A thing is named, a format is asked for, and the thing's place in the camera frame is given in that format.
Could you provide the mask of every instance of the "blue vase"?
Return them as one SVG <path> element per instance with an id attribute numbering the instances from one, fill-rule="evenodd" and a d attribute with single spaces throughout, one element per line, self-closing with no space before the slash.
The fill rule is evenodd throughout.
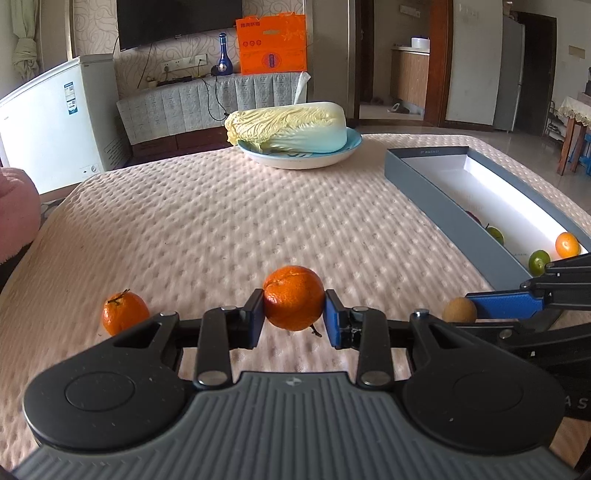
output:
<path id="1" fill-rule="evenodd" d="M 220 49 L 222 51 L 222 55 L 216 65 L 216 70 L 218 75 L 231 75 L 234 73 L 234 65 L 232 65 L 232 61 L 230 57 L 228 57 L 228 48 L 226 45 L 226 34 L 220 33 Z"/>

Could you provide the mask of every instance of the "bed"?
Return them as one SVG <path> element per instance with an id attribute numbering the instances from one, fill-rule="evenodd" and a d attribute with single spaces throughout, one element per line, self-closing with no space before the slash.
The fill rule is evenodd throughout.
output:
<path id="1" fill-rule="evenodd" d="M 345 305 L 407 319 L 441 315 L 448 300 L 490 290 L 435 224 L 384 177 L 387 148 L 467 145 L 543 194 L 591 233 L 591 216 L 529 169 L 472 137 L 365 135 L 358 151 L 319 170 L 263 167 L 237 148 L 188 155 L 94 176 L 49 217 L 0 294 L 0 465 L 17 466 L 35 440 L 22 414 L 31 379 L 106 338 L 102 304 L 130 288 L 153 313 L 181 319 L 242 305 L 271 271 L 310 267 Z M 559 326 L 589 321 L 565 314 Z M 322 322 L 317 322 L 325 333 Z M 397 378 L 408 375 L 395 352 Z M 190 378 L 194 351 L 181 376 Z M 356 353 L 331 349 L 309 330 L 266 322 L 258 349 L 233 351 L 244 370 L 347 371 Z M 553 450 L 578 460 L 591 428 L 565 419 Z"/>

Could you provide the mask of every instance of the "tv screen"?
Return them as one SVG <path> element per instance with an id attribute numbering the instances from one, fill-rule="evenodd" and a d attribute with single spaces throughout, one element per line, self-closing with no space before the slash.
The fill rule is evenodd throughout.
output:
<path id="1" fill-rule="evenodd" d="M 242 0 L 117 0 L 121 50 L 234 27 L 237 18 Z"/>

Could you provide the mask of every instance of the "mandarin orange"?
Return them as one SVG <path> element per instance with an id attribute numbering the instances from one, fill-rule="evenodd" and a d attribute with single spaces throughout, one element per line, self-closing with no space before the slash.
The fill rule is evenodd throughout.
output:
<path id="1" fill-rule="evenodd" d="M 560 258 L 576 257 L 581 253 L 581 246 L 577 238 L 570 232 L 561 233 L 556 239 L 556 253 Z"/>
<path id="2" fill-rule="evenodd" d="M 103 326 L 117 335 L 150 318 L 150 311 L 139 295 L 125 290 L 110 297 L 103 306 Z"/>
<path id="3" fill-rule="evenodd" d="M 265 315 L 276 327 L 297 332 L 311 327 L 324 309 L 324 287 L 316 273 L 288 265 L 275 270 L 263 284 Z"/>

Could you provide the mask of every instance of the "orange bag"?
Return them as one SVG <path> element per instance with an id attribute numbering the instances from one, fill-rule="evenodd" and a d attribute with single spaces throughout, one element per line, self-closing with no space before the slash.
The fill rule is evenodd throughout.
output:
<path id="1" fill-rule="evenodd" d="M 295 12 L 236 20 L 240 70 L 244 74 L 303 72 L 306 16 Z"/>

